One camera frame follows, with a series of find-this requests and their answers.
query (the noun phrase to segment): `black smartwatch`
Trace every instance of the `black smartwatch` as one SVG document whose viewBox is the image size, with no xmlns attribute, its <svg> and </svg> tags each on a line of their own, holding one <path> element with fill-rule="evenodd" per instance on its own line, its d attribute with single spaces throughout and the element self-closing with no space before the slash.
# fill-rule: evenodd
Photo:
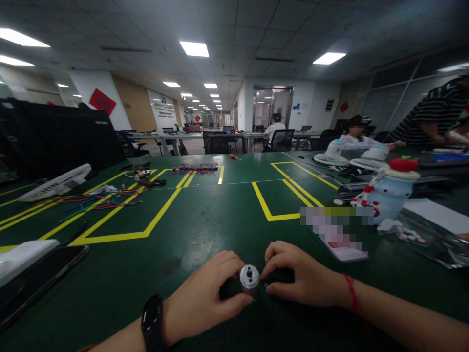
<svg viewBox="0 0 469 352">
<path fill-rule="evenodd" d="M 163 298 L 155 294 L 143 308 L 142 334 L 147 352 L 163 352 L 166 350 L 165 342 L 161 332 L 163 324 Z"/>
</svg>

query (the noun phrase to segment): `office room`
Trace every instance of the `office room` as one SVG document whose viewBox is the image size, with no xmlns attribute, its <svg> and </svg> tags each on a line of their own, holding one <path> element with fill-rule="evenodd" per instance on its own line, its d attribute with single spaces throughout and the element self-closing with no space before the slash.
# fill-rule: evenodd
<svg viewBox="0 0 469 352">
<path fill-rule="evenodd" d="M 469 350 L 467 1 L 0 9 L 2 352 Z"/>
</svg>

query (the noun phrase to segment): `black phone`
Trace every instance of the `black phone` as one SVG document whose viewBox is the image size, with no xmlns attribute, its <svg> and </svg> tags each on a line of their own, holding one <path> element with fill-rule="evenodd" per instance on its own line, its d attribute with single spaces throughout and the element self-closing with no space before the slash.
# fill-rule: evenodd
<svg viewBox="0 0 469 352">
<path fill-rule="evenodd" d="M 0 288 L 0 333 L 89 251 L 89 247 L 57 247 Z"/>
</svg>

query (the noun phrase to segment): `small desk fan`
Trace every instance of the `small desk fan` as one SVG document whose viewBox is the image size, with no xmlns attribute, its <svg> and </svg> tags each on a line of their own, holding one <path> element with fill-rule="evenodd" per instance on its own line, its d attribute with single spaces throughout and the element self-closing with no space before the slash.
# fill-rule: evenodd
<svg viewBox="0 0 469 352">
<path fill-rule="evenodd" d="M 334 139 L 327 146 L 325 153 L 314 156 L 314 160 L 318 163 L 335 166 L 345 166 L 348 164 L 348 159 L 341 156 L 343 142 L 340 139 Z"/>
<path fill-rule="evenodd" d="M 85 182 L 85 177 L 91 171 L 91 165 L 85 164 L 63 175 L 56 177 L 18 197 L 17 201 L 33 202 L 43 198 L 62 195 L 73 187 Z"/>
<path fill-rule="evenodd" d="M 385 162 L 388 155 L 389 148 L 384 144 L 381 144 L 365 151 L 360 158 L 350 160 L 350 165 L 365 170 L 377 171 L 379 168 L 389 167 Z"/>
</svg>

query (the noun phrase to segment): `black striped shirt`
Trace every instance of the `black striped shirt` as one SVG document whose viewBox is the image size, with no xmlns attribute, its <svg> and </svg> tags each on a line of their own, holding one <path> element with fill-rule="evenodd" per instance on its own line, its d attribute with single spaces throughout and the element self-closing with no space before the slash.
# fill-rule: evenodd
<svg viewBox="0 0 469 352">
<path fill-rule="evenodd" d="M 461 115 L 467 98 L 455 78 L 431 90 L 389 135 L 390 141 L 401 140 L 409 145 L 431 143 L 431 138 L 420 128 L 421 123 L 437 124 L 443 136 Z"/>
</svg>

